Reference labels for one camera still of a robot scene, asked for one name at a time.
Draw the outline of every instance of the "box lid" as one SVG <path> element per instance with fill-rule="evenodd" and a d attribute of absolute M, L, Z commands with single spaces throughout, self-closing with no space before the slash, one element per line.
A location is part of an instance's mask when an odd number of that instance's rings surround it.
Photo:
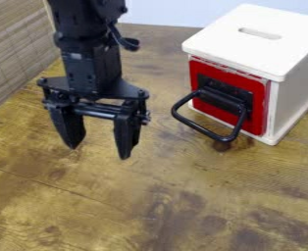
<path fill-rule="evenodd" d="M 308 16 L 244 4 L 185 43 L 191 55 L 274 81 L 308 56 Z"/>

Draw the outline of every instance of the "black handle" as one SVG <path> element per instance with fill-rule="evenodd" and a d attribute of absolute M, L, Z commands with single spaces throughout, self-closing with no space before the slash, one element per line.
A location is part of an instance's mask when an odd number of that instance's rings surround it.
<path fill-rule="evenodd" d="M 213 131 L 210 131 L 209 129 L 205 129 L 201 125 L 198 125 L 195 122 L 190 121 L 187 118 L 185 118 L 179 113 L 178 110 L 179 108 L 194 98 L 197 97 L 203 97 L 203 98 L 211 98 L 222 103 L 225 103 L 228 106 L 233 107 L 234 109 L 238 109 L 238 113 L 240 113 L 240 120 L 238 123 L 233 129 L 233 132 L 229 136 L 221 136 L 218 134 L 215 134 Z M 191 127 L 194 130 L 197 130 L 198 132 L 201 132 L 203 135 L 206 135 L 207 137 L 210 137 L 211 139 L 221 141 L 221 142 L 232 142 L 241 131 L 244 122 L 248 118 L 248 109 L 245 104 L 241 102 L 236 102 L 234 100 L 229 100 L 226 99 L 226 97 L 209 92 L 205 88 L 198 89 L 197 91 L 191 92 L 171 108 L 171 115 L 173 117 L 185 125 L 187 125 L 189 127 Z"/>

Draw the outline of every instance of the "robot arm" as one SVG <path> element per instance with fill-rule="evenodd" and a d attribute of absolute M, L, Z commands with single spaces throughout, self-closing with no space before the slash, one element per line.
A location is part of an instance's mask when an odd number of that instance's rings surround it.
<path fill-rule="evenodd" d="M 124 0 L 48 0 L 55 21 L 55 44 L 62 50 L 66 76 L 43 78 L 44 106 L 71 148 L 86 137 L 84 116 L 114 120 L 119 156 L 127 159 L 150 121 L 150 94 L 122 78 L 119 46 L 139 49 L 115 24 L 127 12 Z M 122 106 L 100 99 L 124 100 Z"/>

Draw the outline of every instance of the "red panel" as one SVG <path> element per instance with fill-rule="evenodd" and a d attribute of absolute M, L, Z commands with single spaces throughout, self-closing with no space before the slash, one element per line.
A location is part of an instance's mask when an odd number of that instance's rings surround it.
<path fill-rule="evenodd" d="M 270 91 L 270 82 L 262 84 L 260 81 L 250 79 L 236 73 L 229 73 L 214 66 L 207 65 L 199 61 L 190 61 L 190 73 L 191 73 L 191 86 L 193 90 L 198 89 L 198 74 L 206 75 L 222 82 L 226 82 L 236 87 L 249 90 L 254 94 L 254 107 L 252 113 L 252 119 L 244 123 L 242 129 L 253 133 L 254 135 L 262 135 L 266 132 L 266 121 L 268 121 L 268 98 Z M 194 99 L 194 107 L 214 116 L 226 123 L 236 125 L 238 117 L 221 108 L 203 102 L 201 99 Z"/>

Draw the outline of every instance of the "white wooden box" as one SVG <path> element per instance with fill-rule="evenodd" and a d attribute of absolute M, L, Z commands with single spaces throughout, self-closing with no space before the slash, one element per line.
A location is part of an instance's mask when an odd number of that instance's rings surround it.
<path fill-rule="evenodd" d="M 276 145 L 308 112 L 308 16 L 241 5 L 183 43 L 183 50 L 190 54 L 193 90 L 198 88 L 197 68 L 207 76 L 214 70 L 222 77 L 229 74 L 225 78 L 230 85 L 236 75 L 253 80 L 246 89 L 256 84 L 264 86 L 264 100 L 254 98 L 262 109 L 258 107 L 252 117 L 262 118 L 256 125 L 252 119 L 241 131 Z M 211 113 L 205 104 L 191 102 L 190 106 L 236 126 L 228 115 L 221 116 L 218 110 Z"/>

